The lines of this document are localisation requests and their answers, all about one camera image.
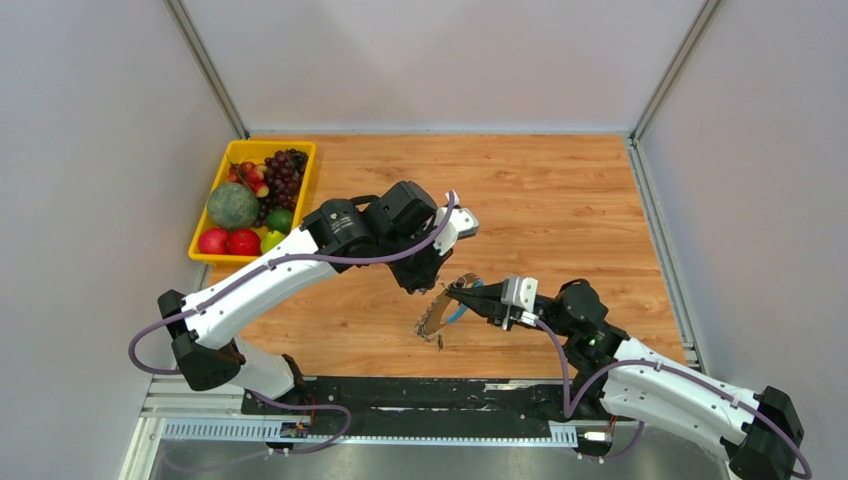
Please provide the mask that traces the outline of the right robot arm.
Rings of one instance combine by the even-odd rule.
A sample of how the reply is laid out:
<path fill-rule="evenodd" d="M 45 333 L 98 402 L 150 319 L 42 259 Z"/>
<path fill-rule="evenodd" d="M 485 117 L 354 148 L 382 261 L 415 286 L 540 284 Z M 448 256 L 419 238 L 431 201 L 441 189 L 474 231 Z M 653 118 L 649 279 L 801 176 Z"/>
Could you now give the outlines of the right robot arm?
<path fill-rule="evenodd" d="M 562 412 L 602 413 L 636 420 L 698 444 L 724 461 L 739 479 L 809 479 L 801 452 L 804 429 L 791 398 L 767 386 L 756 392 L 681 365 L 610 324 L 607 307 L 586 279 L 540 295 L 532 277 L 450 286 L 448 298 L 492 325 L 545 332 L 563 371 Z"/>

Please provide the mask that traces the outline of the silver crescent key organizer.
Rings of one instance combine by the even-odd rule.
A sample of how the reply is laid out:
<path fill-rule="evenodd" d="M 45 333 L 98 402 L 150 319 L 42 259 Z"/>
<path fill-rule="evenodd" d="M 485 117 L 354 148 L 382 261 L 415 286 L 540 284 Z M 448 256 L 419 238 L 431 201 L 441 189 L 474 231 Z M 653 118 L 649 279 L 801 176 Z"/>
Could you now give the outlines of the silver crescent key organizer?
<path fill-rule="evenodd" d="M 475 273 L 466 273 L 457 277 L 443 288 L 430 302 L 425 312 L 419 316 L 414 327 L 415 335 L 426 343 L 434 344 L 437 350 L 441 352 L 444 349 L 444 329 L 458 321 L 467 310 L 462 304 L 452 310 L 451 305 L 454 300 L 447 296 L 448 288 L 463 289 L 482 285 L 482 278 Z"/>

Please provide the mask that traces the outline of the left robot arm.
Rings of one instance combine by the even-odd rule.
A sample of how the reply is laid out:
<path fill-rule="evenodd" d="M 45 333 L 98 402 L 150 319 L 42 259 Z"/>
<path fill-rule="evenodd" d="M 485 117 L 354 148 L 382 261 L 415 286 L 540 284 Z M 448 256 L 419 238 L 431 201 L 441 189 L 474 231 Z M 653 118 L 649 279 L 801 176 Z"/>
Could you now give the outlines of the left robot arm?
<path fill-rule="evenodd" d="M 296 362 L 250 344 L 241 331 L 292 295 L 352 267 L 384 264 L 407 293 L 428 291 L 455 244 L 478 228 L 454 192 L 439 207 L 412 181 L 381 196 L 327 200 L 269 252 L 178 299 L 169 328 L 178 373 L 193 391 L 235 385 L 267 397 L 280 413 L 295 413 L 306 399 Z"/>

